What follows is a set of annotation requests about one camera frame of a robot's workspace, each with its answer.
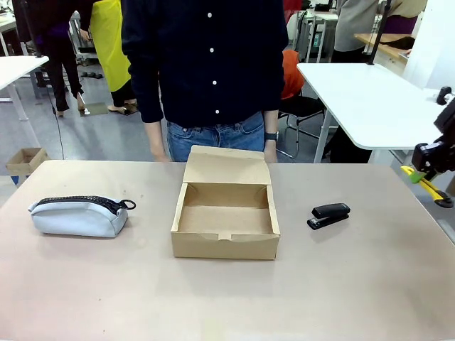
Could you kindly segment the black vertical pole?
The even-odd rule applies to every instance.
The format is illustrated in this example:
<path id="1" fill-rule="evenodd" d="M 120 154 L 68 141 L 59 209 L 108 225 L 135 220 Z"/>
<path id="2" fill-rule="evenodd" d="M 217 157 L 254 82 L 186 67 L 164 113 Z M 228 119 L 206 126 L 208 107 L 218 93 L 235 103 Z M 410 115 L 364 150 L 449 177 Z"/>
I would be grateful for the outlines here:
<path id="1" fill-rule="evenodd" d="M 370 53 L 370 57 L 369 57 L 368 62 L 367 62 L 368 65 L 374 65 L 374 59 L 375 59 L 376 53 L 378 51 L 378 47 L 379 47 L 383 32 L 385 30 L 387 17 L 388 17 L 390 8 L 391 8 L 391 3 L 392 3 L 392 0 L 386 0 L 386 2 L 385 2 L 384 10 L 383 10 L 383 13 L 382 13 L 382 18 L 381 18 L 381 21 L 380 21 L 380 26 L 379 26 L 379 29 L 378 29 L 378 31 L 376 33 L 375 43 L 373 45 L 373 49 L 372 49 L 372 51 Z"/>

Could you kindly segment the blue denim jeans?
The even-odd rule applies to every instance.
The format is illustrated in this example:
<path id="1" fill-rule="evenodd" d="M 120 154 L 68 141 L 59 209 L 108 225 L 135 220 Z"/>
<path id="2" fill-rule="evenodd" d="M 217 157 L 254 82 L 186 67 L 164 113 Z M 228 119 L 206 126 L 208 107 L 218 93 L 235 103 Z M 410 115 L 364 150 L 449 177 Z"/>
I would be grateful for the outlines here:
<path id="1" fill-rule="evenodd" d="M 186 162 L 194 145 L 263 151 L 264 117 L 258 112 L 236 124 L 203 128 L 183 128 L 168 122 L 167 141 L 171 159 L 175 162 Z"/>

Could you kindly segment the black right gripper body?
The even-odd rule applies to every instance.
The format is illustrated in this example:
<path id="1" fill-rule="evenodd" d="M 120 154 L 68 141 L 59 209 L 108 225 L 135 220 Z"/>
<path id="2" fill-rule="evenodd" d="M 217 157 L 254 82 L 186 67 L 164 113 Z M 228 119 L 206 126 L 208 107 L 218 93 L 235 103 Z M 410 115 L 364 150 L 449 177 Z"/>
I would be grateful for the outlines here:
<path id="1" fill-rule="evenodd" d="M 447 106 L 434 122 L 441 136 L 434 142 L 455 144 L 455 106 Z"/>

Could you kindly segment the bystander in black clothes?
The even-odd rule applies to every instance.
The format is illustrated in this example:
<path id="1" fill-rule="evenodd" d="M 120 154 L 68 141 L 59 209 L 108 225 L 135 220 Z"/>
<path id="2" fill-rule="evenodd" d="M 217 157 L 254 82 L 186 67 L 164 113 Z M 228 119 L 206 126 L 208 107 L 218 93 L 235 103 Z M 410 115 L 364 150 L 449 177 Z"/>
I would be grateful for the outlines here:
<path id="1" fill-rule="evenodd" d="M 80 111 L 85 110 L 82 85 L 68 30 L 75 12 L 80 15 L 80 30 L 86 33 L 94 0 L 11 0 L 21 42 L 33 42 L 37 51 L 48 57 L 45 64 L 56 102 L 56 114 L 69 109 L 63 72 Z"/>

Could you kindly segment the dark navy button shirt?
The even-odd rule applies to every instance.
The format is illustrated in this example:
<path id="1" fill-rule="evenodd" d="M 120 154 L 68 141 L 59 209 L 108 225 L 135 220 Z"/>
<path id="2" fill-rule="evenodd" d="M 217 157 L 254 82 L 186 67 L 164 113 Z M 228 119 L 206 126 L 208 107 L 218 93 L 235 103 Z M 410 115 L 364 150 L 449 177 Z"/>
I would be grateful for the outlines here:
<path id="1" fill-rule="evenodd" d="M 279 108 L 283 0 L 122 0 L 121 8 L 143 122 L 201 128 Z"/>

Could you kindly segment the yellow black clamp tool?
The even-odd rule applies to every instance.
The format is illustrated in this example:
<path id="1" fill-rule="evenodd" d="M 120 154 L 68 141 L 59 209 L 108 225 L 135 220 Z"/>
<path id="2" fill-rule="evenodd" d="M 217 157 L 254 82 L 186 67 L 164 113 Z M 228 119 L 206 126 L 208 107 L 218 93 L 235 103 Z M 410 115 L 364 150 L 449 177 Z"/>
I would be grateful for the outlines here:
<path id="1" fill-rule="evenodd" d="M 454 201 L 445 192 L 438 189 L 431 181 L 425 178 L 425 173 L 417 172 L 410 166 L 401 166 L 400 168 L 408 176 L 411 183 L 420 185 L 430 194 L 436 205 L 446 209 L 451 209 L 455 206 Z"/>

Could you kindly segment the orange backed office chair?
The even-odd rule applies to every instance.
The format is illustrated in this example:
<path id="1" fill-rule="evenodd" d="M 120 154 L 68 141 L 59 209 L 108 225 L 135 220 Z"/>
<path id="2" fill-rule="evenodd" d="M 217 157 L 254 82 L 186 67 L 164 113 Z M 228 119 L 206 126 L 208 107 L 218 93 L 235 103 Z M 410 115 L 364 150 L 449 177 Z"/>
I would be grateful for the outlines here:
<path id="1" fill-rule="evenodd" d="M 304 76 L 299 72 L 299 54 L 295 50 L 283 51 L 284 88 L 282 90 L 281 104 L 278 118 L 286 119 L 286 129 L 296 132 L 296 151 L 289 154 L 286 151 L 277 150 L 288 158 L 295 158 L 299 153 L 299 135 L 319 140 L 315 134 L 300 129 L 300 123 L 321 115 L 325 118 L 326 108 L 319 98 L 303 96 L 302 90 L 305 84 Z"/>

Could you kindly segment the bystander in yellow apron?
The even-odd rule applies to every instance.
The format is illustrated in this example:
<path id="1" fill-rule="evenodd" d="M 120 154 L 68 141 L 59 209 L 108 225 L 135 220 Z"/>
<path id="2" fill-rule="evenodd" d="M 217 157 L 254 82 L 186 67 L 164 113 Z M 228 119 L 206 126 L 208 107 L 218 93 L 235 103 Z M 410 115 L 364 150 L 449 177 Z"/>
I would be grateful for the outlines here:
<path id="1" fill-rule="evenodd" d="M 130 62 L 122 51 L 121 0 L 83 1 L 80 33 L 94 43 L 112 97 L 107 108 L 125 116 L 133 114 L 137 112 L 137 100 L 129 74 Z"/>

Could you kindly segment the wooden topped workbench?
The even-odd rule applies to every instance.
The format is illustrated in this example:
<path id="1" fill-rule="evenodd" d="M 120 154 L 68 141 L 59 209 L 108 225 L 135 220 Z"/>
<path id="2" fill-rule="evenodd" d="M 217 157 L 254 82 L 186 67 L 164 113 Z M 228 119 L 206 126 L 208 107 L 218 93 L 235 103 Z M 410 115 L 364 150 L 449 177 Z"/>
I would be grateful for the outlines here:
<path id="1" fill-rule="evenodd" d="M 373 52 L 376 35 L 376 33 L 356 33 L 354 35 L 357 40 L 365 44 L 365 48 L 363 50 L 365 55 L 370 55 Z M 411 36 L 395 33 L 382 34 L 380 44 L 374 58 L 375 64 L 379 64 L 399 76 L 402 76 L 405 71 L 409 57 L 409 50 L 395 48 L 388 43 L 401 38 L 411 38 Z"/>

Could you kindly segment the person's left forearm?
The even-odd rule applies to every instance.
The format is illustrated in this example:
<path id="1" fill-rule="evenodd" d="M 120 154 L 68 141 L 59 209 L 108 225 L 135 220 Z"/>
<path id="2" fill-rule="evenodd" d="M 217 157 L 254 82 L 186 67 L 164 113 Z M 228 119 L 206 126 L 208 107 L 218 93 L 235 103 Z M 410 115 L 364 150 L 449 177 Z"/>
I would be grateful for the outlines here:
<path id="1" fill-rule="evenodd" d="M 264 131 L 266 134 L 278 132 L 278 110 L 264 111 Z"/>

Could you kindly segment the person's right forearm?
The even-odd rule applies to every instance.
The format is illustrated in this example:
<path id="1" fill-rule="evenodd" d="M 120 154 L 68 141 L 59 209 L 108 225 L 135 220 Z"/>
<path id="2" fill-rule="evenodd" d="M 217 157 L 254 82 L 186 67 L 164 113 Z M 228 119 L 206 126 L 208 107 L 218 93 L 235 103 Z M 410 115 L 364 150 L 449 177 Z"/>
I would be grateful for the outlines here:
<path id="1" fill-rule="evenodd" d="M 164 147 L 161 122 L 144 123 L 144 128 L 149 139 L 150 150 L 152 146 Z"/>

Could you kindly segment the light grey zipper pencil case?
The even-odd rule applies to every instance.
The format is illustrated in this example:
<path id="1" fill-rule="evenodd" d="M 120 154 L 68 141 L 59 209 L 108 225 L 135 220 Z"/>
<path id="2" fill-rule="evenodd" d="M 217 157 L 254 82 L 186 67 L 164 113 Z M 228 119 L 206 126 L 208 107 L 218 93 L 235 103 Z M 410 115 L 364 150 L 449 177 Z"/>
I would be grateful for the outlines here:
<path id="1" fill-rule="evenodd" d="M 123 229 L 132 200 L 96 195 L 47 197 L 28 211 L 35 228 L 44 234 L 115 238 Z"/>

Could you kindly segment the open brown cardboard box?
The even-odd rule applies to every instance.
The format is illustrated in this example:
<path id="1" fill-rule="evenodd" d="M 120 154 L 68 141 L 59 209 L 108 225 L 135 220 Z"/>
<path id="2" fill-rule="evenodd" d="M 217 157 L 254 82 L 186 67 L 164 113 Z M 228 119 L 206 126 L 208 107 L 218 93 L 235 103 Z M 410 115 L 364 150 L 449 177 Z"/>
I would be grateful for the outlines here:
<path id="1" fill-rule="evenodd" d="M 280 236 L 264 154 L 193 146 L 171 228 L 173 255 L 273 260 Z"/>

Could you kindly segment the large white desk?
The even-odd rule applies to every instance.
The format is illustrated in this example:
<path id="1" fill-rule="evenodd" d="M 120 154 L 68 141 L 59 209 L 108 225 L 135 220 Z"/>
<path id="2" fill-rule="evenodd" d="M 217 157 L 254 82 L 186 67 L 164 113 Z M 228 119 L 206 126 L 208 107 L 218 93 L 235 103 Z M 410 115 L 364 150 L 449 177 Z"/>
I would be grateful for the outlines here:
<path id="1" fill-rule="evenodd" d="M 360 63 L 300 63 L 306 84 L 326 107 L 314 163 L 320 163 L 331 121 L 370 163 L 389 165 L 393 151 L 411 151 L 441 136 L 434 121 L 443 107 L 436 91 L 421 90 L 387 68 Z"/>

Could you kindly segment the small shallow cardboard tray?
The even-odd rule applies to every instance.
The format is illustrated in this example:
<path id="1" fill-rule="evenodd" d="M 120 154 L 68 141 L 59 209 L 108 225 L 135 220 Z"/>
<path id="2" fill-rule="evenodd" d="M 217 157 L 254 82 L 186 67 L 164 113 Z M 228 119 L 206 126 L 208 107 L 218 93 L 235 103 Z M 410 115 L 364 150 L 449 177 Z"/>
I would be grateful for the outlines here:
<path id="1" fill-rule="evenodd" d="M 12 176 L 30 175 L 49 159 L 44 148 L 22 148 L 6 163 L 6 169 Z"/>

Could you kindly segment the bystander in grey sweater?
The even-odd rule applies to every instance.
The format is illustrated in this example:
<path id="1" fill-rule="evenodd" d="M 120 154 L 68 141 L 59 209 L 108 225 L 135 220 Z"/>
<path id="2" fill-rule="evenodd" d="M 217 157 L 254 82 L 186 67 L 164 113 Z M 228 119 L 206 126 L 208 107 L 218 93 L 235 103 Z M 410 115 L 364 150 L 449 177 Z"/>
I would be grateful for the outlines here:
<path id="1" fill-rule="evenodd" d="M 410 34 L 428 0 L 391 0 L 385 22 L 385 33 Z M 382 14 L 387 0 L 337 0 L 336 24 L 332 63 L 364 63 L 365 44 L 356 33 L 371 33 L 375 17 Z"/>

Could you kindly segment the grey metal equipment rack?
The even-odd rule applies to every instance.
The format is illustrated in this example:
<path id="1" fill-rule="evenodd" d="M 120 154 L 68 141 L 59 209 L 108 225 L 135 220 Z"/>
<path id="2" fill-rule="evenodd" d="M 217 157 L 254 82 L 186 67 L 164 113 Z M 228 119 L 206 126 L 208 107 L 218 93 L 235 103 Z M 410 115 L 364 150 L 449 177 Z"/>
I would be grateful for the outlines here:
<path id="1" fill-rule="evenodd" d="M 301 63 L 331 61 L 337 22 L 335 13 L 306 10 L 299 14 L 294 45 Z"/>

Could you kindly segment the black stapler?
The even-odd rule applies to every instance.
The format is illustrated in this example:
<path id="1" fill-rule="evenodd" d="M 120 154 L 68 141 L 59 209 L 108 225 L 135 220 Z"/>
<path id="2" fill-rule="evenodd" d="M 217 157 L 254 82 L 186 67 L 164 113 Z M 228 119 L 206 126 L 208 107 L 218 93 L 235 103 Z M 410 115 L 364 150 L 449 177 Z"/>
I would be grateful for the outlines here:
<path id="1" fill-rule="evenodd" d="M 315 207 L 311 214 L 313 217 L 307 221 L 312 230 L 329 226 L 349 218 L 350 208 L 345 203 L 334 203 Z"/>

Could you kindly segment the white desk with grey leg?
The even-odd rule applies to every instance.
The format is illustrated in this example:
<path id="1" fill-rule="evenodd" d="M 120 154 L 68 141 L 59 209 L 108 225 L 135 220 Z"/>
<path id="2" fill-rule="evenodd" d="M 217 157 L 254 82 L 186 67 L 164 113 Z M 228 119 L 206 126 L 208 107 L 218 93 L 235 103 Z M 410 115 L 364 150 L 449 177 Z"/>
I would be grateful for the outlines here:
<path id="1" fill-rule="evenodd" d="M 28 121 L 28 117 L 19 99 L 14 83 L 47 62 L 47 56 L 34 57 L 22 55 L 0 57 L 0 90 L 4 88 L 8 90 L 20 121 Z"/>

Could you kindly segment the person's right hand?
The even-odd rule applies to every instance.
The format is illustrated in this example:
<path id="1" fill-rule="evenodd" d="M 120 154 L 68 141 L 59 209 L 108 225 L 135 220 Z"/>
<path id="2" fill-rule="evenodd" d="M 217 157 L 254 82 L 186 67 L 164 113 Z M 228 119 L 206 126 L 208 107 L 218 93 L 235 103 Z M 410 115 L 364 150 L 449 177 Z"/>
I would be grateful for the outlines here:
<path id="1" fill-rule="evenodd" d="M 153 156 L 154 161 L 156 162 L 166 163 L 171 161 L 171 159 L 168 157 L 165 151 L 165 148 L 162 145 L 152 146 L 151 154 Z"/>

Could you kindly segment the square grey floor plate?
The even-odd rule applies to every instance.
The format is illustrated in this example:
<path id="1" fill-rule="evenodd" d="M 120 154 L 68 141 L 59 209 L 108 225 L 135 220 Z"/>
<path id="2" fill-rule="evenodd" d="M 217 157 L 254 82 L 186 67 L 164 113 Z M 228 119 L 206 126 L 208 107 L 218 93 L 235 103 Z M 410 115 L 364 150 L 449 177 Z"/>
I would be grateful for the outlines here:
<path id="1" fill-rule="evenodd" d="M 91 117 L 101 114 L 107 114 L 109 112 L 105 103 L 92 103 L 85 104 L 85 108 L 80 110 L 81 117 Z"/>

